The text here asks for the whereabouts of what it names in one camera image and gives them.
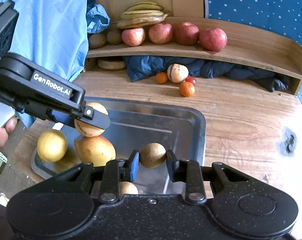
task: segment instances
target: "banana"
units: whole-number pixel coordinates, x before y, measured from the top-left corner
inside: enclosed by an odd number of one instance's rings
[[[169,12],[163,14],[162,16],[145,16],[145,17],[123,19],[118,21],[117,27],[119,29],[130,29],[130,28],[152,25],[152,24],[163,22],[168,15]]]
[[[164,12],[159,10],[139,10],[139,11],[130,11],[121,13],[121,19],[129,19],[135,17],[144,17],[144,16],[162,16]]]
[[[159,10],[159,11],[162,11],[163,6],[159,5],[156,2],[143,1],[143,2],[138,2],[138,3],[132,4],[125,11],[130,12],[130,11],[139,11],[139,10]]]

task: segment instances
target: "apple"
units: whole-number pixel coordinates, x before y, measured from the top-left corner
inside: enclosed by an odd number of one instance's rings
[[[204,49],[219,52],[226,46],[228,39],[222,29],[213,28],[201,31],[199,41]]]
[[[199,33],[199,28],[189,22],[179,23],[174,30],[177,43],[187,46],[192,46],[198,42]]]
[[[169,23],[157,23],[149,29],[149,37],[155,44],[169,42],[173,36],[172,25]]]
[[[122,40],[129,46],[138,46],[145,40],[145,31],[141,27],[124,30],[122,32]]]

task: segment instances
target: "wooden tabletop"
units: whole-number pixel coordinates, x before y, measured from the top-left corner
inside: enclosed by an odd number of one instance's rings
[[[75,84],[86,96],[128,99],[188,106],[206,118],[205,165],[221,161],[288,194],[298,203],[293,229],[302,238],[302,105],[284,92],[270,93],[253,82],[225,78],[197,78],[195,95],[183,98],[173,83],[159,85],[155,78],[132,83],[126,71],[82,73]],[[42,181],[31,169],[31,155],[49,122],[36,121],[15,150],[11,163],[34,182]],[[293,156],[279,153],[285,128],[295,132],[298,143]],[[206,185],[208,196],[211,190]]]

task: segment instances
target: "light blue sheet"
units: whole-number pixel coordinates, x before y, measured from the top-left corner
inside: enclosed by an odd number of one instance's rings
[[[82,71],[88,51],[87,0],[13,1],[20,16],[10,52],[73,81]],[[28,127],[34,121],[24,114],[21,119]]]

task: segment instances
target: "brown round fruit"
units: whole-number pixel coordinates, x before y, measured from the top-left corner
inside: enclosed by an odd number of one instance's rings
[[[184,97],[190,97],[195,93],[194,85],[190,82],[183,82],[179,87],[180,94]]]
[[[109,114],[108,111],[105,109],[105,107],[98,102],[90,102],[87,104],[87,106],[90,106],[93,109],[95,109],[103,114],[107,114],[107,115]],[[98,136],[105,131],[101,128],[94,127],[92,125],[81,122],[79,120],[74,120],[74,127],[81,135],[86,136],[86,137]]]
[[[164,84],[168,80],[168,75],[165,72],[160,72],[156,74],[155,79],[159,84]]]
[[[102,135],[95,137],[78,136],[74,140],[78,157],[82,162],[93,162],[94,166],[105,166],[115,159],[115,149],[112,143]]]
[[[103,33],[93,34],[89,37],[89,47],[91,49],[102,48],[106,43],[106,37]]]
[[[117,45],[122,43],[121,31],[119,29],[110,30],[106,35],[109,44]]]
[[[143,147],[140,152],[140,163],[142,166],[153,169],[164,163],[166,150],[159,143],[150,143]]]
[[[62,131],[49,129],[37,141],[37,153],[44,162],[57,162],[64,157],[68,140]]]
[[[120,199],[124,194],[139,194],[137,187],[132,182],[123,181],[120,183]]]
[[[187,77],[185,81],[192,83],[194,86],[196,84],[196,79],[194,77]]]

